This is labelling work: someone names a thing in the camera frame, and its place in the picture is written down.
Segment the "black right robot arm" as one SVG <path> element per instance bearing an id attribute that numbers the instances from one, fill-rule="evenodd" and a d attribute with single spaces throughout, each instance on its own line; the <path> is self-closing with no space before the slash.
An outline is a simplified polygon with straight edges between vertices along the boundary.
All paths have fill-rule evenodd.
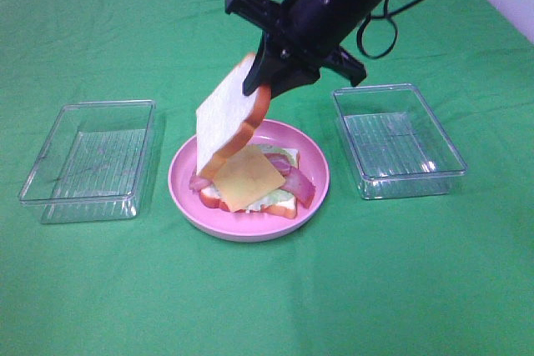
<path id="1" fill-rule="evenodd" d="M 262 31 L 254 62 L 242 83 L 249 96 L 268 85 L 272 97 L 315 83 L 328 68 L 354 86 L 366 77 L 364 65 L 342 41 L 383 0 L 225 0 L 235 13 Z"/>

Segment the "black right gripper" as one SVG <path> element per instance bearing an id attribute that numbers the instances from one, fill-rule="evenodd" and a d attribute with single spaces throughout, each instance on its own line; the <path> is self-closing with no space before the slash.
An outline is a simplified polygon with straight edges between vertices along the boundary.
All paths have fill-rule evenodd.
<path id="1" fill-rule="evenodd" d="M 225 0 L 225 12 L 235 13 L 262 30 L 242 93 L 251 95 L 268 85 L 271 97 L 313 84 L 328 68 L 352 85 L 367 76 L 364 65 L 340 43 L 355 24 L 335 10 L 337 0 Z"/>

